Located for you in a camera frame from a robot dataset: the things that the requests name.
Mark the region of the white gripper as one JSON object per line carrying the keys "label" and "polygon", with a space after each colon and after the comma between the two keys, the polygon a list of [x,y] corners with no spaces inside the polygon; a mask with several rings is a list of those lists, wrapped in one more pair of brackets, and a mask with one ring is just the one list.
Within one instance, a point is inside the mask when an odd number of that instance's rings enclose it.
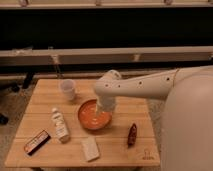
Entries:
{"label": "white gripper", "polygon": [[96,103],[96,115],[102,111],[113,112],[116,106],[116,99],[114,97],[100,96]]}

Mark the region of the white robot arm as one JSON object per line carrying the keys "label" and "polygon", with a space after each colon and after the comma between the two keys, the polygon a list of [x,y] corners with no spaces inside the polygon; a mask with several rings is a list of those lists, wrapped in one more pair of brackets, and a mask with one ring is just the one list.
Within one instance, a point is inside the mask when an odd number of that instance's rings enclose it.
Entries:
{"label": "white robot arm", "polygon": [[117,96],[161,99],[161,171],[213,171],[213,65],[123,79],[116,70],[94,85],[98,107]]}

